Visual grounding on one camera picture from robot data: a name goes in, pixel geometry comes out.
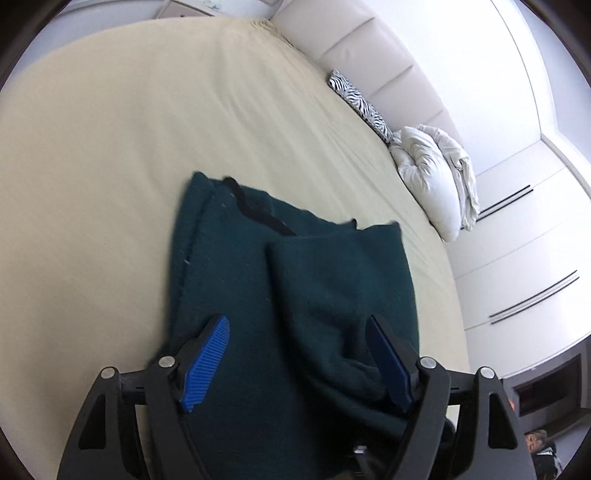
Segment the bed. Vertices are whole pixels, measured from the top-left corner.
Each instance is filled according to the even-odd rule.
[[[97,372],[161,345],[196,170],[334,222],[398,221],[421,354],[467,371],[443,243],[325,73],[268,21],[184,18],[84,38],[0,93],[0,425],[35,479],[55,478]]]

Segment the white headboard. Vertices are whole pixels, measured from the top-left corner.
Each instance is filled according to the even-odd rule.
[[[462,142],[427,76],[363,0],[285,0],[271,22],[323,70],[351,80],[392,130],[426,124]]]

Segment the white cabinet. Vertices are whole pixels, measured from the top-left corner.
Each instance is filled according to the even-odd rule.
[[[501,378],[538,365],[591,332],[591,283],[579,278],[557,294],[499,323],[466,332],[470,366]]]
[[[485,210],[526,186],[535,187],[565,168],[542,141],[536,142],[477,177],[480,209]]]
[[[541,142],[477,185],[493,213],[447,250],[470,366],[507,377],[591,333],[591,202]]]
[[[206,6],[188,6],[181,1],[171,1],[166,3],[164,8],[158,14],[159,18],[182,18],[182,17],[214,17],[218,12],[207,8]]]
[[[207,15],[228,15],[239,18],[271,18],[281,2],[279,0],[174,0]]]
[[[537,295],[575,270],[591,278],[590,239],[591,205],[588,205],[581,215],[457,279],[464,328],[493,321],[491,317],[495,313]]]
[[[589,202],[573,175],[566,168],[560,170],[446,245],[454,277],[510,254],[575,215]]]

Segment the green fabric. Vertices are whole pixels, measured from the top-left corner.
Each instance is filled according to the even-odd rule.
[[[264,192],[247,218],[221,182],[195,174],[173,236],[168,353],[221,312],[230,342],[203,404],[188,416],[213,480],[320,480],[350,465],[354,442],[391,445],[406,422],[386,411],[365,343],[380,313],[418,349],[413,284],[397,224],[359,231]]]

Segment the person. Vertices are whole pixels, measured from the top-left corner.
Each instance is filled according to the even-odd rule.
[[[548,441],[545,430],[534,430],[525,435],[527,449],[534,462],[537,480],[554,480],[562,473],[562,465],[556,454],[556,444]]]

